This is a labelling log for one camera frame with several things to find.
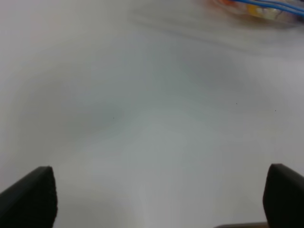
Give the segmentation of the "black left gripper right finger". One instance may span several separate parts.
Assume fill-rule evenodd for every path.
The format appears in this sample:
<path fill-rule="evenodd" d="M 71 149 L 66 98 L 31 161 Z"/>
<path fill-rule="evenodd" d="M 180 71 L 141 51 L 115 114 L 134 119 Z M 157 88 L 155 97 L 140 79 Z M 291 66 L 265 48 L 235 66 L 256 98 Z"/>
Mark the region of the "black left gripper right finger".
<path fill-rule="evenodd" d="M 270 228 L 303 228 L 304 177 L 283 164 L 271 164 L 263 207 Z"/>

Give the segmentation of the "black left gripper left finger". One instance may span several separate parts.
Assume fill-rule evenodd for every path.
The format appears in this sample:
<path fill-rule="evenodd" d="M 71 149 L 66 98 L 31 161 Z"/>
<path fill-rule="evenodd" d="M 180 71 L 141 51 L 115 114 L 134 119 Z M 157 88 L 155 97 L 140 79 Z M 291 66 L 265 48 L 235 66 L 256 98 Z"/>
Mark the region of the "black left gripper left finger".
<path fill-rule="evenodd" d="M 52 228 L 58 212 L 51 166 L 40 166 L 0 193 L 2 228 Z"/>

